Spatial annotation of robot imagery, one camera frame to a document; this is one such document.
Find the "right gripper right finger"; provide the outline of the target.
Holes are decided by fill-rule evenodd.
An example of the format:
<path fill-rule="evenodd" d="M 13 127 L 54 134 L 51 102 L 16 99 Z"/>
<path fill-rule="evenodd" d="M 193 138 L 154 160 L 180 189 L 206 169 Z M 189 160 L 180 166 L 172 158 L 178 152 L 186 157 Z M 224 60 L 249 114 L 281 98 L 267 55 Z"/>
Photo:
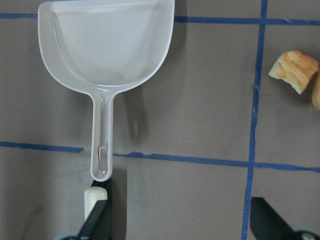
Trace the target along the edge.
<path fill-rule="evenodd" d="M 299 240 L 284 219 L 263 197 L 252 197 L 250 201 L 250 230 L 256 240 Z"/>

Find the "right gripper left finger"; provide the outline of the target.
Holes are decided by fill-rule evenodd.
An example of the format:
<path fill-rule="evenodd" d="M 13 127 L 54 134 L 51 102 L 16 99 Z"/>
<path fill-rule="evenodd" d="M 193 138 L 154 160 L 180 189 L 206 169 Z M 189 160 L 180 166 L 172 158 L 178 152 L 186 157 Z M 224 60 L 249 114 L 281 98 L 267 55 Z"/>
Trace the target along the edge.
<path fill-rule="evenodd" d="M 77 240 L 107 240 L 108 239 L 108 221 L 105 218 L 108 201 L 98 200 L 80 231 Z"/>

